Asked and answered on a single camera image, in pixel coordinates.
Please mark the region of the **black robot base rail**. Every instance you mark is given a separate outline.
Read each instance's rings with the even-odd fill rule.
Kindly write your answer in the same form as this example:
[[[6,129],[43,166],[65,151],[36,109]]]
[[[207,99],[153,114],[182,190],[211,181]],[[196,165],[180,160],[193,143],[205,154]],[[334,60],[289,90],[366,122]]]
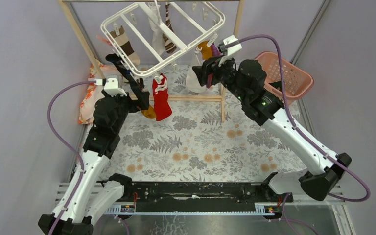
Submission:
[[[109,215],[258,215],[279,218],[292,196],[267,183],[133,182]]]

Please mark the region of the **white plastic sock hanger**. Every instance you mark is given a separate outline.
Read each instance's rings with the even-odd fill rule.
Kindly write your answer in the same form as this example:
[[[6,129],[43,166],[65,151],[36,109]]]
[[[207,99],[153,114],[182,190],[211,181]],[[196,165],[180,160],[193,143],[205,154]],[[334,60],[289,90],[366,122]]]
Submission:
[[[209,1],[180,7],[176,1],[135,1],[106,18],[101,32],[130,73],[157,76],[204,41],[214,42],[226,16]]]

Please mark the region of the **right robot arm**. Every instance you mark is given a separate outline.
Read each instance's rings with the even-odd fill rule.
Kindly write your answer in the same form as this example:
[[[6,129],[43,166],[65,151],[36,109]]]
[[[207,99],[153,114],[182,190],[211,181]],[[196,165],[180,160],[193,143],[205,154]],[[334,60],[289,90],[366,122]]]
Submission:
[[[267,74],[257,60],[244,60],[237,68],[233,59],[222,65],[219,62],[219,57],[213,57],[192,67],[199,83],[206,85],[210,79],[213,85],[222,84],[241,102],[249,119],[279,138],[306,166],[302,171],[273,173],[261,188],[263,199],[273,202],[281,194],[304,192],[323,201],[344,174],[338,164],[349,166],[351,157],[322,146],[297,121],[289,119],[280,99],[264,88]]]

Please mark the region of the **brown mustard striped sock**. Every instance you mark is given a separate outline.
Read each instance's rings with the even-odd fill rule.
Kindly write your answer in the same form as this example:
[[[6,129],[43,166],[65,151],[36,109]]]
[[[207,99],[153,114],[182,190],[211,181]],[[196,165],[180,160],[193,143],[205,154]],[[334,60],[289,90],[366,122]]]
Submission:
[[[155,119],[156,113],[154,111],[154,108],[150,106],[147,110],[141,110],[141,113],[148,119]]]

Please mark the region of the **red fluffy sock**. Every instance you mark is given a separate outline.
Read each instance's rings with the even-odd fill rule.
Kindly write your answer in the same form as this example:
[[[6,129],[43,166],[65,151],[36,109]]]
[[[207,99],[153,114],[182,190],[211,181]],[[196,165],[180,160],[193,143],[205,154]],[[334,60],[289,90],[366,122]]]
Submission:
[[[162,121],[172,114],[172,109],[168,102],[168,80],[163,73],[154,78],[152,83],[152,92],[156,121]]]

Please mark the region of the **dark green sock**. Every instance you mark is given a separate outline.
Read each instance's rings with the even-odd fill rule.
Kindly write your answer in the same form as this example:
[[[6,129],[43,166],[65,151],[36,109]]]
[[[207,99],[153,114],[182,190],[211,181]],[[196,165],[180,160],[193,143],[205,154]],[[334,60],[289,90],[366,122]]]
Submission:
[[[269,83],[269,85],[275,88],[276,90],[278,90],[279,92],[283,93],[281,81],[272,82],[272,83]]]

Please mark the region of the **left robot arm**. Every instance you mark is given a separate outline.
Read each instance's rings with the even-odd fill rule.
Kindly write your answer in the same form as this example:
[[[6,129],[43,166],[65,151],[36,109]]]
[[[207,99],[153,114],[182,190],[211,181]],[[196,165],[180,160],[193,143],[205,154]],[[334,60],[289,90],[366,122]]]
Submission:
[[[129,113],[149,108],[148,91],[130,96],[105,97],[95,103],[94,122],[80,154],[80,169],[51,214],[43,214],[38,226],[46,235],[91,235],[94,225],[117,200],[132,196],[131,178],[115,173],[94,199],[90,198],[102,169],[119,144],[119,132]]]

